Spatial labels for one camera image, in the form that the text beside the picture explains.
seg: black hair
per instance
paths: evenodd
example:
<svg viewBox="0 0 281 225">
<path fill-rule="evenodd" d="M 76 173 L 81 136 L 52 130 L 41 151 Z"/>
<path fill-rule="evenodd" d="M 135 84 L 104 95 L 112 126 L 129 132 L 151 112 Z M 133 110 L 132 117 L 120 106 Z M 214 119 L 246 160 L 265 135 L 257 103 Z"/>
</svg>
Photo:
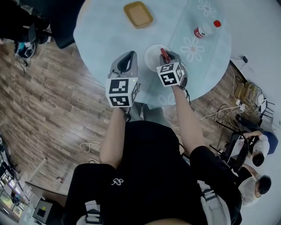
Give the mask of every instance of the black hair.
<svg viewBox="0 0 281 225">
<path fill-rule="evenodd" d="M 258 154 L 256 154 L 254 157 L 253 157 L 253 163 L 256 167 L 259 167 L 261 164 L 263 164 L 264 162 L 264 156 L 263 154 L 260 152 Z"/>
<path fill-rule="evenodd" d="M 261 195 L 266 194 L 271 187 L 271 178 L 269 176 L 264 175 L 258 180 L 258 182 L 259 182 L 259 187 L 258 187 L 259 193 Z"/>
</svg>

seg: white plate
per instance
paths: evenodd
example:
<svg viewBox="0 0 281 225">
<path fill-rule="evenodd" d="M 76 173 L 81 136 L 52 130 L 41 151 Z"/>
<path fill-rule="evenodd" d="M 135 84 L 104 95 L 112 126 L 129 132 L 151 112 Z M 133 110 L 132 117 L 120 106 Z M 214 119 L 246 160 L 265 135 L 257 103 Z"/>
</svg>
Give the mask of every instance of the white plate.
<svg viewBox="0 0 281 225">
<path fill-rule="evenodd" d="M 151 45 L 144 54 L 144 61 L 146 66 L 157 73 L 156 67 L 160 66 L 160 49 L 164 48 L 166 51 L 171 51 L 166 45 L 163 44 L 154 44 Z"/>
</svg>

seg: white cube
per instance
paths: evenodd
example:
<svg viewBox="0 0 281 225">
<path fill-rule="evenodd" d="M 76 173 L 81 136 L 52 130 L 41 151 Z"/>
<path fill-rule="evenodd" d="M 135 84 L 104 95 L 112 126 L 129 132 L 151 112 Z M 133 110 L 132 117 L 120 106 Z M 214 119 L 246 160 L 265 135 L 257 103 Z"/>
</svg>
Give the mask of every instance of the white cube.
<svg viewBox="0 0 281 225">
<path fill-rule="evenodd" d="M 132 107 L 139 92 L 138 78 L 107 79 L 105 91 L 111 107 Z"/>
<path fill-rule="evenodd" d="M 179 62 L 165 64 L 156 67 L 158 76 L 163 86 L 180 85 L 184 78 L 184 71 L 181 69 Z"/>
</svg>

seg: wrist strap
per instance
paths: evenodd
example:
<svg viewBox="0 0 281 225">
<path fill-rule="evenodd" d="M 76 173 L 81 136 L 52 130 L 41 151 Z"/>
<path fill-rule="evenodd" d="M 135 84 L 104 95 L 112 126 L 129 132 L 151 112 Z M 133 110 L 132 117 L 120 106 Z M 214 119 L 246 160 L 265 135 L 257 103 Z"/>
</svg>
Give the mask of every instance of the wrist strap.
<svg viewBox="0 0 281 225">
<path fill-rule="evenodd" d="M 131 120 L 131 115 L 130 115 L 130 111 L 131 111 L 131 108 L 129 108 L 129 111 L 127 112 L 124 108 L 120 108 L 124 114 L 125 114 L 125 120 L 126 120 L 126 123 L 130 122 Z"/>
<path fill-rule="evenodd" d="M 185 87 L 179 85 L 180 89 L 184 90 L 186 92 L 186 99 L 188 100 L 189 104 L 191 105 L 191 101 L 190 101 L 190 96 L 189 96 L 189 93 L 188 91 L 186 90 Z"/>
</svg>

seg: light blue tablecloth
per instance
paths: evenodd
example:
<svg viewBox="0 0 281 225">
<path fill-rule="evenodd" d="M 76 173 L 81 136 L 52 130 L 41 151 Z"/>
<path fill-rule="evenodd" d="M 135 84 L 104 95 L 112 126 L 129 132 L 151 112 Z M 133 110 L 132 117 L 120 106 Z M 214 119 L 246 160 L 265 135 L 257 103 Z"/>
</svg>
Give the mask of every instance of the light blue tablecloth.
<svg viewBox="0 0 281 225">
<path fill-rule="evenodd" d="M 150 108 L 174 105 L 172 89 L 163 87 L 144 62 L 151 45 L 164 44 L 178 53 L 187 67 L 191 100 L 211 90 L 224 75 L 231 54 L 230 33 L 216 1 L 143 0 L 154 21 L 141 29 L 135 29 L 124 12 L 124 6 L 131 2 L 92 1 L 77 25 L 74 38 L 92 76 L 105 86 L 112 62 L 125 52 L 136 51 L 141 83 L 136 101 Z M 196 27 L 214 20 L 220 20 L 222 27 L 202 39 L 195 37 Z"/>
</svg>

